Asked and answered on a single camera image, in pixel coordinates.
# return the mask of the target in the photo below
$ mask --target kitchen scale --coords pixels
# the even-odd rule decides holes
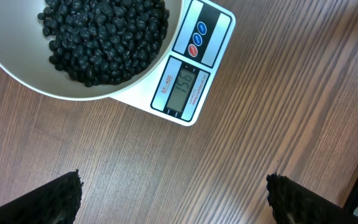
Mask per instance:
[[[161,64],[144,80],[112,98],[175,123],[196,123],[236,18],[208,0],[185,0],[181,28]]]

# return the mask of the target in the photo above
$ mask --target wooden surface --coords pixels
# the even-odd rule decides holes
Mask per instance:
[[[343,205],[358,170],[358,1],[216,0],[237,27],[190,128],[0,69],[0,205],[79,168],[77,223],[274,223],[267,174]]]

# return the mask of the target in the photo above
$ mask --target bowl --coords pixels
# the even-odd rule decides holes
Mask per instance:
[[[184,0],[165,0],[170,10],[167,38],[160,53],[142,73],[117,86],[87,88],[55,70],[48,58],[54,37],[44,37],[37,14],[47,6],[44,0],[0,0],[0,67],[23,85],[47,96],[63,100],[97,100],[129,89],[153,72],[171,49],[180,28]]]

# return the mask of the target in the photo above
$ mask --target button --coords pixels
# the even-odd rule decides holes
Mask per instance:
[[[198,22],[197,23],[197,29],[198,29],[198,32],[201,34],[201,35],[205,35],[206,34],[206,25],[204,22]]]
[[[195,33],[193,34],[193,42],[197,47],[199,47],[201,46],[201,44],[203,44],[203,38],[201,37],[201,35]]]
[[[198,55],[198,49],[197,49],[196,45],[194,45],[194,44],[190,44],[190,45],[189,45],[189,54],[190,54],[192,57],[197,57],[197,55]]]

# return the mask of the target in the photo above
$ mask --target brown table top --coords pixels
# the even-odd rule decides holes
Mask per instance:
[[[343,205],[358,171],[358,1],[215,2],[237,27],[190,128],[49,98],[0,68],[0,205],[77,168],[77,223],[273,223],[276,171]]]

